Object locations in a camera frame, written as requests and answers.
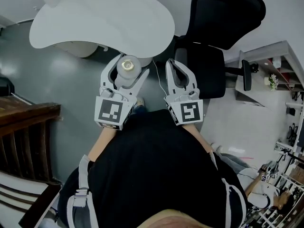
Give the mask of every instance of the black shirt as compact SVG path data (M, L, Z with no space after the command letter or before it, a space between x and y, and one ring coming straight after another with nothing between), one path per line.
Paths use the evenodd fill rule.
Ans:
M207 226L225 227L221 178L240 187L236 174L226 168L219 172L201 144L175 126L168 111L134 115L89 171L99 227L136 228L165 209L186 213ZM75 176L66 190L72 189Z

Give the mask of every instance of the person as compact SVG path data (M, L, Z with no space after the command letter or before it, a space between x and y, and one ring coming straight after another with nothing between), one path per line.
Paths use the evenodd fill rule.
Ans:
M221 146L217 148L217 155L237 174L250 204L260 209L276 209L279 214L289 213L294 205L294 197L287 191L280 191L277 187L261 181L267 169L265 165L257 171L240 158L221 153L221 149Z
M88 157L99 227L238 228L245 219L246 195L233 170L193 124L176 126L168 110L147 112L141 98L124 129L104 128ZM78 169L60 192L66 226L77 189Z

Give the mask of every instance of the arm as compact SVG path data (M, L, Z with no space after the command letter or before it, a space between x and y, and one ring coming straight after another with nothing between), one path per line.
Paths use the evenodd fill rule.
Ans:
M207 141L203 138L203 136L199 133L199 131L196 129L194 124L189 125L183 125L184 129L186 129L189 133L192 134L194 138L197 139L197 141L200 142L201 146L205 149L207 153L214 152L213 148L210 146L210 144L207 143Z
M246 188L245 194L246 194L247 198L249 197L249 195L252 192L253 188L255 188L255 186L261 180L261 177L262 177L262 173L260 172L259 175L257 176L257 178L255 178L254 181Z
M96 161L98 156L102 153L102 151L104 151L107 144L114 138L116 131L117 130L115 129L106 127L102 130L99 138L97 139L96 143L88 154L90 161Z

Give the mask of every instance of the white wall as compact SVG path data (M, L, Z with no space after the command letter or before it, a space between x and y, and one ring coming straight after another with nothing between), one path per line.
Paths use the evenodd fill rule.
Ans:
M171 12L175 34L184 35L188 28L191 0L158 0ZM248 51L280 40L287 40L304 67L304 0L264 0L266 17L262 25L244 36L232 49L225 51L225 59L238 57L239 50ZM41 0L0 0L0 15L14 21L34 18L34 6Z

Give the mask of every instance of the white table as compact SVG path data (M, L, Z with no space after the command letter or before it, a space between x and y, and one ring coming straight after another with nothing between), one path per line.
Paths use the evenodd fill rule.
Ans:
M59 0L39 11L29 40L35 48L93 42L148 58L163 52L173 35L172 15L157 0Z

